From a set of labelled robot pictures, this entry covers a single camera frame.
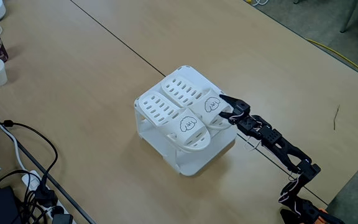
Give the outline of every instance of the yellow cable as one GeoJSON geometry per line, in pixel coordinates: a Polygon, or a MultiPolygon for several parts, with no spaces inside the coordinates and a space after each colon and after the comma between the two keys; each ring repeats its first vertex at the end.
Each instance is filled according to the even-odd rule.
{"type": "Polygon", "coordinates": [[[325,49],[327,49],[327,50],[329,50],[329,51],[331,51],[331,52],[334,52],[336,55],[340,56],[340,57],[343,58],[345,61],[349,62],[350,64],[352,64],[353,66],[355,66],[355,67],[358,69],[358,65],[356,65],[354,62],[352,62],[351,60],[349,60],[347,57],[343,56],[341,53],[337,52],[336,50],[334,50],[334,49],[332,49],[332,48],[329,48],[329,47],[325,46],[324,44],[320,44],[320,43],[317,42],[317,41],[314,41],[314,40],[311,40],[311,39],[307,39],[307,38],[306,38],[306,40],[307,40],[308,42],[311,42],[311,43],[313,43],[313,44],[316,44],[316,45],[318,45],[318,46],[320,46],[320,47],[322,47],[322,48],[325,48],[325,49]]]}

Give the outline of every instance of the robotic arm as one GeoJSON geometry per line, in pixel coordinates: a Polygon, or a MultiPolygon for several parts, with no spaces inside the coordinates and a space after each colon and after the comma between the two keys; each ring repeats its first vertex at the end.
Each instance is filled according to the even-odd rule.
{"type": "Polygon", "coordinates": [[[342,220],[320,211],[309,200],[297,196],[301,188],[321,171],[320,167],[312,164],[310,157],[289,143],[260,116],[250,115],[250,106],[247,103],[226,95],[220,97],[234,108],[232,113],[221,112],[219,114],[221,117],[228,119],[230,124],[237,125],[246,136],[260,140],[262,145],[271,151],[290,172],[299,174],[297,179],[290,181],[283,188],[278,202],[289,207],[298,215],[299,221],[305,224],[313,224],[319,217],[328,223],[344,224],[342,220]],[[295,165],[288,155],[299,158],[301,162],[295,165]]]}

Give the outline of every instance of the table surface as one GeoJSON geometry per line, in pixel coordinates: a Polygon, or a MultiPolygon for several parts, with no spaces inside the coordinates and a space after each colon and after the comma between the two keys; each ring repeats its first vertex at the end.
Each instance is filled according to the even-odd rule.
{"type": "MultiPolygon", "coordinates": [[[[239,2],[95,3],[77,4],[163,74],[194,66],[301,146],[323,168],[308,185],[323,200],[358,169],[358,74],[350,68],[239,2]]],[[[11,0],[6,7],[0,25],[9,81],[0,87],[0,119],[28,124],[55,143],[51,174],[95,221],[280,223],[277,199],[288,174],[244,150],[241,138],[190,178],[139,139],[134,99],[163,76],[80,8],[57,0],[11,0]]],[[[12,132],[49,165],[53,152],[40,138],[12,132]]],[[[18,168],[2,133],[0,166],[0,175],[18,168]]],[[[307,190],[300,196],[326,206],[307,190]]]]}
{"type": "Polygon", "coordinates": [[[191,65],[248,102],[322,168],[307,187],[326,203],[357,172],[358,73],[254,7],[233,0],[72,1],[163,74],[191,65]]]}

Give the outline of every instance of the slipper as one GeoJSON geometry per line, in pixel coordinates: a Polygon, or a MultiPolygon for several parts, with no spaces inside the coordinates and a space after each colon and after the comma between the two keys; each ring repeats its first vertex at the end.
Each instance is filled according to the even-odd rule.
{"type": "Polygon", "coordinates": [[[146,118],[172,143],[184,151],[205,149],[211,142],[203,122],[188,108],[179,108],[157,91],[148,91],[139,98],[146,118]]]}
{"type": "Polygon", "coordinates": [[[214,90],[201,90],[179,75],[167,77],[161,86],[173,102],[183,108],[189,107],[208,128],[222,130],[231,126],[219,115],[222,111],[230,112],[231,107],[214,90]]]}

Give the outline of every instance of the slotted plastic rack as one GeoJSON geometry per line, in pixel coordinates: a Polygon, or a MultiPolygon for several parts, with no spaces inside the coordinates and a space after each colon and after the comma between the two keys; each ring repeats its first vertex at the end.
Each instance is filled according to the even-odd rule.
{"type": "MultiPolygon", "coordinates": [[[[223,91],[194,68],[184,65],[146,91],[144,95],[147,95],[150,91],[157,91],[164,95],[161,89],[161,83],[172,75],[182,76],[203,90],[212,88],[216,93],[223,94],[223,91]]],[[[145,139],[178,173],[185,176],[195,175],[236,138],[236,130],[233,126],[223,130],[208,128],[211,135],[211,143],[209,146],[202,151],[185,152],[169,141],[167,137],[158,130],[154,123],[146,118],[147,116],[145,116],[142,108],[139,106],[138,100],[139,98],[135,100],[134,106],[137,132],[140,138],[145,139]]]]}

